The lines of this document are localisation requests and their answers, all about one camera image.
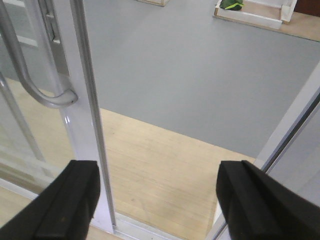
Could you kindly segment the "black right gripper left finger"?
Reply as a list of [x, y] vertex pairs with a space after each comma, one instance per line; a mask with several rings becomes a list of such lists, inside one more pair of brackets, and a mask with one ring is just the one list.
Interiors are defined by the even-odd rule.
[[71, 160], [38, 197], [0, 229], [2, 240], [85, 240], [100, 198], [94, 160]]

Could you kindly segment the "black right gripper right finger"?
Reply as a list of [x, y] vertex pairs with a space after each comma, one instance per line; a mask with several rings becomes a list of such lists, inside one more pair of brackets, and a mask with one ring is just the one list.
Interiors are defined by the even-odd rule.
[[320, 208], [247, 160], [220, 163], [216, 195], [232, 240], [320, 238]]

